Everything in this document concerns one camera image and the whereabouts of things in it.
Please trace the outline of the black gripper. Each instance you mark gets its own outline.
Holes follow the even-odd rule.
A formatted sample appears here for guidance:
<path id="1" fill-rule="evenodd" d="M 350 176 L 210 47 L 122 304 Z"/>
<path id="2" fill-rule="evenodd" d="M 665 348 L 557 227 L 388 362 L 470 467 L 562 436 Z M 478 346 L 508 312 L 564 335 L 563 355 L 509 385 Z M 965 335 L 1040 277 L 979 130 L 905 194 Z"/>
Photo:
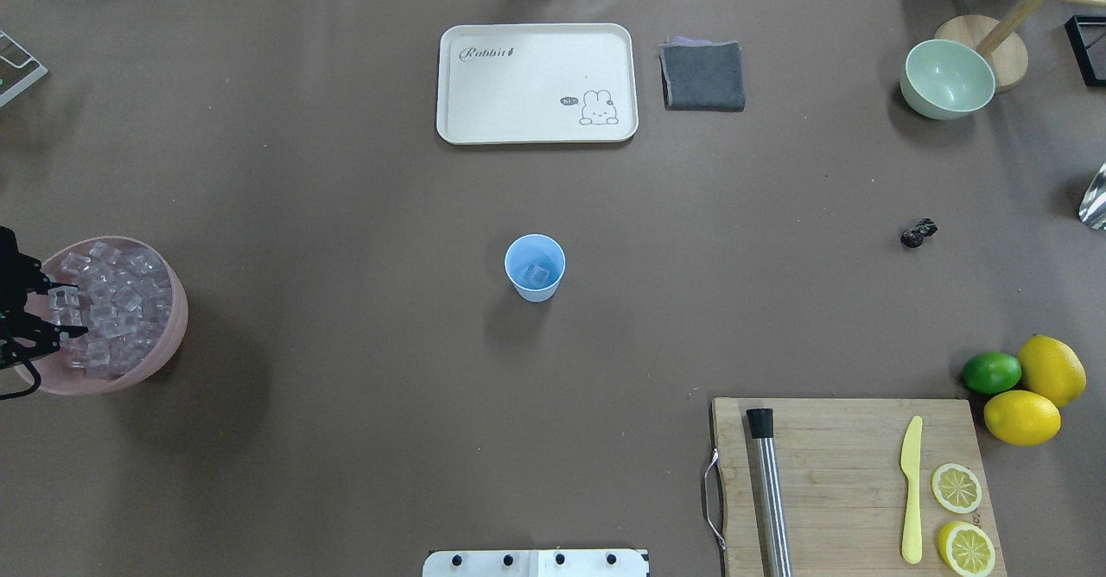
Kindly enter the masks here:
<path id="1" fill-rule="evenodd" d="M 28 294 L 46 295 L 58 282 L 43 273 L 36 258 L 22 254 L 15 232 L 1 227 L 1 310 L 3 310 L 3 369 L 15 361 L 32 361 L 60 350 L 60 337 L 75 339 L 84 326 L 55 325 L 36 314 L 25 314 Z"/>

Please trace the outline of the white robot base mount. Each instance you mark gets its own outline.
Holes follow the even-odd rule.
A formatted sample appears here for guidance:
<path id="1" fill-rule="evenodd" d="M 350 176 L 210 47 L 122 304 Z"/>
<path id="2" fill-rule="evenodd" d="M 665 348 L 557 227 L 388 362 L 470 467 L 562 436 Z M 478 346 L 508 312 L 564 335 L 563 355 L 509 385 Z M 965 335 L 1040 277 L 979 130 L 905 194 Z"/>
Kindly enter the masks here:
<path id="1" fill-rule="evenodd" d="M 632 548 L 439 550 L 422 576 L 649 576 L 648 552 Z"/>

